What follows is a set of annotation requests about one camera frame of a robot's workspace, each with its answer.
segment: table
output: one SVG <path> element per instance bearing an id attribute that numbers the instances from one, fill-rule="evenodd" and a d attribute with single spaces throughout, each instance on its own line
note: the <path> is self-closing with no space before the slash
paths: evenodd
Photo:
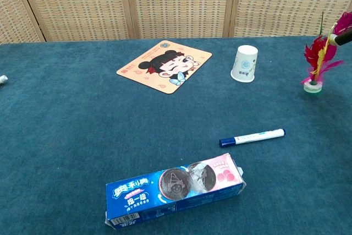
<path id="1" fill-rule="evenodd" d="M 314 36 L 169 39 L 213 53 L 174 94 L 116 75 L 161 40 L 0 46 L 2 234 L 348 234 L 352 229 L 352 45 L 308 95 Z M 230 77 L 238 46 L 255 80 Z M 284 128 L 221 149 L 220 138 Z M 115 231 L 105 185 L 230 153 L 247 187 L 227 200 Z"/>

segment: cartoon girl illustration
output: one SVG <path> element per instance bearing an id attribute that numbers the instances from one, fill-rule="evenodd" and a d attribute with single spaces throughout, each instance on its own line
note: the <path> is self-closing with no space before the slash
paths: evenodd
<path id="1" fill-rule="evenodd" d="M 153 58 L 150 62 L 141 62 L 140 69 L 148 69 L 147 73 L 158 73 L 160 77 L 170 78 L 174 85 L 180 85 L 186 81 L 188 71 L 194 70 L 195 66 L 200 65 L 195 62 L 192 56 L 184 56 L 184 53 L 173 50 L 166 51 Z"/>

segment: box barcode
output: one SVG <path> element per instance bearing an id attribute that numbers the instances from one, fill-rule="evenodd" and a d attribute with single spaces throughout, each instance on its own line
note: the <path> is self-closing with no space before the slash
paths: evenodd
<path id="1" fill-rule="evenodd" d="M 139 218 L 139 214 L 138 213 L 133 213 L 133 214 L 125 215 L 125 216 L 122 216 L 122 217 L 113 218 L 111 220 L 111 222 L 114 225 L 117 225 L 117 224 L 120 224 L 120 223 L 123 223 L 123 222 L 126 222 L 126 221 L 135 220 L 136 218 Z"/>

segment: oreo box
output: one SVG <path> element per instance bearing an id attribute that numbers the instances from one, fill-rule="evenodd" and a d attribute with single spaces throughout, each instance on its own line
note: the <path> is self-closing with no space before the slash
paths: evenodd
<path id="1" fill-rule="evenodd" d="M 113 228 L 238 195 L 246 186 L 230 154 L 106 185 L 105 223 Z"/>

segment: blue bow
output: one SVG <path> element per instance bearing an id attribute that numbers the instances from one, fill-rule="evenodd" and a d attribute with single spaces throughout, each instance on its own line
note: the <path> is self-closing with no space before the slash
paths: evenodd
<path id="1" fill-rule="evenodd" d="M 170 79 L 170 82 L 173 83 L 174 85 L 180 85 L 184 81 L 186 81 L 186 79 L 182 72 L 178 72 L 177 79 Z"/>

